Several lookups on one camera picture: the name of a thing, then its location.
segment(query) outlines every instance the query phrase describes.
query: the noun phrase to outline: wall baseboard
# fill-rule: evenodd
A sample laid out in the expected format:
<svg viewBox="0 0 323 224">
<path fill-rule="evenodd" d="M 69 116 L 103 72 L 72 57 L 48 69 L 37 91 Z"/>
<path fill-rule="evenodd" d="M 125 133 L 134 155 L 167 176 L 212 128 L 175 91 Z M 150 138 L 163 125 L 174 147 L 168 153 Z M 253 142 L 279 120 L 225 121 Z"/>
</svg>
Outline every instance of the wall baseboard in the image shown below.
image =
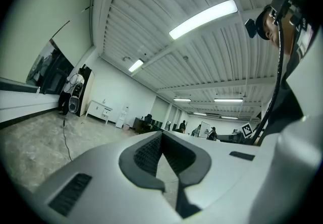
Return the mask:
<svg viewBox="0 0 323 224">
<path fill-rule="evenodd" d="M 44 111 L 39 111 L 39 112 L 36 112 L 36 113 L 33 113 L 33 114 L 29 114 L 29 115 L 26 115 L 26 116 L 14 118 L 14 119 L 2 122 L 2 123 L 0 123 L 0 130 L 2 130 L 3 128 L 6 128 L 8 126 L 11 126 L 11 125 L 20 123 L 22 121 L 25 121 L 27 119 L 30 119 L 32 117 L 40 116 L 40 115 L 43 115 L 43 114 L 48 113 L 50 111 L 54 111 L 56 109 L 57 109 L 57 107 L 54 107 L 54 108 L 51 108 L 51 109 L 47 109 L 47 110 L 44 110 Z"/>
</svg>

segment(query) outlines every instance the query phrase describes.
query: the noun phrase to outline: ceiling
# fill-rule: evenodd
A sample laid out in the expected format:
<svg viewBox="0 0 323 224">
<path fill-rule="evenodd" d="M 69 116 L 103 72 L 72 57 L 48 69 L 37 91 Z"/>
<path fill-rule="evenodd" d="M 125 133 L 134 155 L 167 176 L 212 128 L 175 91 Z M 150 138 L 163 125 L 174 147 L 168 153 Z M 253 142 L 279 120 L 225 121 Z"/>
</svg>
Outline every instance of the ceiling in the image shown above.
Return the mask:
<svg viewBox="0 0 323 224">
<path fill-rule="evenodd" d="M 278 53 L 244 28 L 271 0 L 234 0 L 238 13 L 173 40 L 169 32 L 199 12 L 227 0 L 111 0 L 101 57 L 162 97 L 190 98 L 185 111 L 253 120 L 271 98 Z M 128 69 L 142 59 L 142 67 Z M 214 98 L 244 98 L 215 103 Z"/>
</svg>

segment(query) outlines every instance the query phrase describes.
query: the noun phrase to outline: cable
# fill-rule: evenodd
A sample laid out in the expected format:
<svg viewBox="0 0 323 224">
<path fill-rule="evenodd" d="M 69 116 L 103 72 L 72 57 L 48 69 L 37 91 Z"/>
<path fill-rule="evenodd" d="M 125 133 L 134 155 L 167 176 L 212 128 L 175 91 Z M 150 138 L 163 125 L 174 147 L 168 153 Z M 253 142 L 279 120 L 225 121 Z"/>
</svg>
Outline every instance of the cable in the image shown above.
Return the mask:
<svg viewBox="0 0 323 224">
<path fill-rule="evenodd" d="M 261 133 L 265 123 L 267 122 L 269 115 L 271 114 L 277 95 L 279 91 L 279 86 L 281 83 L 281 76 L 282 76 L 282 68 L 283 68 L 283 58 L 284 58 L 284 34 L 283 34 L 283 28 L 282 28 L 282 22 L 279 20 L 278 22 L 278 34 L 279 34 L 279 58 L 278 58 L 278 69 L 277 69 L 277 79 L 274 89 L 274 94 L 272 97 L 272 100 L 268 106 L 268 109 L 260 123 L 260 125 L 257 128 L 257 131 L 255 132 L 254 136 L 250 139 L 250 142 L 248 144 L 252 145 L 256 141 L 257 137 Z"/>
<path fill-rule="evenodd" d="M 69 157 L 70 157 L 70 160 L 71 160 L 71 161 L 73 161 L 73 160 L 72 160 L 72 158 L 71 158 L 71 155 L 70 155 L 70 149 L 69 149 L 69 147 L 67 146 L 67 143 L 66 143 L 66 136 L 65 136 L 65 119 L 64 119 L 64 121 L 63 121 L 63 135 L 64 135 L 64 140 L 65 140 L 65 145 L 66 145 L 66 147 L 67 147 L 67 150 L 69 151 Z"/>
</svg>

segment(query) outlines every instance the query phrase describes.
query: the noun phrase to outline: concrete floor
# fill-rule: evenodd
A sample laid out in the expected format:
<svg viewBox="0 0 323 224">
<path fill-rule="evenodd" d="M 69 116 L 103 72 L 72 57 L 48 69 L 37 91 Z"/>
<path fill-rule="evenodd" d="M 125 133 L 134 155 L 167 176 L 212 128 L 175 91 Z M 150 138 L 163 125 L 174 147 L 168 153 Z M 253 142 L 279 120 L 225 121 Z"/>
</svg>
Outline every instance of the concrete floor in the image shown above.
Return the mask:
<svg viewBox="0 0 323 224">
<path fill-rule="evenodd" d="M 12 180 L 34 192 L 50 174 L 70 162 L 63 136 L 63 119 L 52 111 L 0 130 L 1 158 Z M 68 113 L 65 136 L 74 159 L 90 148 L 136 135 L 88 115 Z M 165 182 L 165 198 L 175 207 L 178 178 L 166 158 L 158 163 L 157 178 Z"/>
</svg>

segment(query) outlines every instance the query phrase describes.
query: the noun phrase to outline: white cabinet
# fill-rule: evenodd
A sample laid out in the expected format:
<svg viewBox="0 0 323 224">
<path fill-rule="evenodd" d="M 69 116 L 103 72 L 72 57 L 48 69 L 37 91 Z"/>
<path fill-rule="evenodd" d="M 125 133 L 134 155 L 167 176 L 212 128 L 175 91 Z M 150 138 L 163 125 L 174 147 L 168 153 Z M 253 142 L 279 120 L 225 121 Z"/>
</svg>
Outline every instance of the white cabinet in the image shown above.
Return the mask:
<svg viewBox="0 0 323 224">
<path fill-rule="evenodd" d="M 107 121 L 109 120 L 109 113 L 111 111 L 112 111 L 112 108 L 107 107 L 104 104 L 101 104 L 94 100 L 91 100 L 90 106 L 87 109 L 85 117 L 87 117 L 87 115 L 90 114 L 97 118 L 105 120 L 105 124 L 107 124 Z"/>
</svg>

